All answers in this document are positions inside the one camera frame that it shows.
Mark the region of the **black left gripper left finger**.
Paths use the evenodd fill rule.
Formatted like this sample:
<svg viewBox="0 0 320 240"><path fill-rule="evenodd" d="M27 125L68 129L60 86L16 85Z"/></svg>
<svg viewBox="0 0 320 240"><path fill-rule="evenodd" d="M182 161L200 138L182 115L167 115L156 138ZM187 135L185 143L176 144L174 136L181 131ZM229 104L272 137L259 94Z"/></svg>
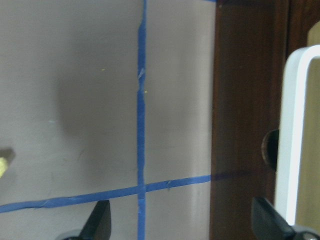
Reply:
<svg viewBox="0 0 320 240"><path fill-rule="evenodd" d="M111 232L110 201L98 201L78 237L81 240L109 240Z"/></svg>

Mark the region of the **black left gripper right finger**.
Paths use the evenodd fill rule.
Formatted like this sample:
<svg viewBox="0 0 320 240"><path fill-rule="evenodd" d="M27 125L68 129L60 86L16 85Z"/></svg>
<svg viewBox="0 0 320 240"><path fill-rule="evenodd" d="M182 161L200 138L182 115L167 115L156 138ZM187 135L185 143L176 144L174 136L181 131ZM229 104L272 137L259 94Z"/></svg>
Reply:
<svg viewBox="0 0 320 240"><path fill-rule="evenodd" d="M251 228L257 240L293 240L297 232L263 197L254 197Z"/></svg>

